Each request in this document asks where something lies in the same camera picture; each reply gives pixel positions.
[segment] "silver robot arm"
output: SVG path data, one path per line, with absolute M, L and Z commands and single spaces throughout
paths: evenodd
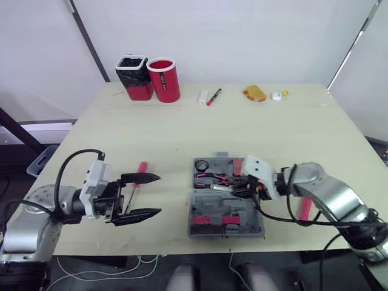
M 276 173 L 268 162 L 256 156 L 245 158 L 242 174 L 264 186 L 260 199 L 279 200 L 289 194 L 310 198 L 349 243 L 361 264 L 388 289 L 388 224 L 379 223 L 376 210 L 368 208 L 346 183 L 328 175 L 315 162 L 283 168 Z
M 0 290 L 39 290 L 45 285 L 50 261 L 64 224 L 77 224 L 83 216 L 115 226 L 139 223 L 158 214 L 161 209 L 134 209 L 123 212 L 121 189 L 128 183 L 145 184 L 160 177 L 151 173 L 125 173 L 109 182 L 111 166 L 100 159 L 93 162 L 81 189 L 54 184 L 32 191 L 19 215 L 6 227 L 7 204 L 1 213 L 3 238 L 0 242 Z M 55 200 L 58 197 L 59 208 Z

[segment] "plastic container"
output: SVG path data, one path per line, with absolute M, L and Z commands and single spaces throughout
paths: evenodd
M 153 87 L 146 66 L 147 60 L 141 55 L 125 55 L 117 62 L 116 73 L 131 100 L 146 101 L 152 97 Z
M 209 167 L 201 173 L 217 173 L 232 176 L 236 161 L 226 152 L 218 152 L 216 158 L 196 158 L 193 163 L 194 193 L 190 197 L 188 234 L 191 238 L 260 238 L 264 236 L 261 214 L 254 206 L 253 199 L 243 199 L 231 193 L 214 189 L 196 189 L 195 183 L 217 183 L 213 178 L 196 178 L 199 172 L 195 162 L 206 161 Z
M 153 87 L 159 101 L 172 103 L 179 99 L 178 76 L 176 75 L 175 61 L 170 58 L 155 58 L 147 62 Z
M 37 178 L 44 166 L 48 163 L 51 157 L 54 155 L 58 146 L 51 145 L 47 147 L 34 161 L 27 167 L 27 173 Z

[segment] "gray tool case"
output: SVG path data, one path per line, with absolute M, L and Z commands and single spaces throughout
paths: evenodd
M 193 163 L 194 192 L 190 197 L 189 227 L 191 238 L 241 238 L 264 236 L 261 214 L 254 207 L 253 199 L 233 196 L 230 192 L 215 189 L 196 189 L 196 183 L 217 184 L 215 178 L 196 178 L 199 173 L 233 175 L 233 160 L 227 152 L 218 152 L 216 158 L 196 158 Z M 209 167 L 197 171 L 197 161 L 205 161 Z

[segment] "open tool case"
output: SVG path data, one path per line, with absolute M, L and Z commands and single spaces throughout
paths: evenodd
M 193 163 L 194 193 L 190 198 L 189 228 L 191 238 L 263 237 L 261 214 L 254 208 L 252 198 L 235 197 L 225 189 L 222 179 L 209 177 L 239 176 L 241 158 L 229 158 L 227 152 L 218 152 L 216 158 L 196 158 Z M 219 185 L 224 190 L 210 189 Z

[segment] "table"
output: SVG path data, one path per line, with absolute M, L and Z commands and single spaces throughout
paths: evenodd
M 129 100 L 120 83 L 107 83 L 78 119 L 32 189 L 53 184 L 59 166 L 71 153 L 86 148 L 106 153 L 111 181 L 135 172 L 141 161 L 162 180 L 143 185 L 134 208 L 162 208 L 139 224 L 115 227 L 103 219 L 64 226 L 55 255 L 134 255 L 218 252 L 267 252 L 322 249 L 334 227 L 300 227 L 263 218 L 264 238 L 195 240 L 187 235 L 192 162 L 196 157 L 256 155 L 279 170 L 315 161 L 348 183 L 369 206 L 387 219 L 387 169 L 361 132 L 320 84 L 260 84 L 270 92 L 289 90 L 282 101 L 249 101 L 248 84 L 181 84 L 173 104 Z M 210 107 L 198 104 L 201 90 L 222 93 Z M 62 185 L 81 188 L 96 158 L 84 154 L 67 167 Z M 127 197 L 131 187 L 123 189 Z M 264 211 L 288 217 L 285 198 L 264 201 Z M 332 248 L 347 248 L 336 240 Z

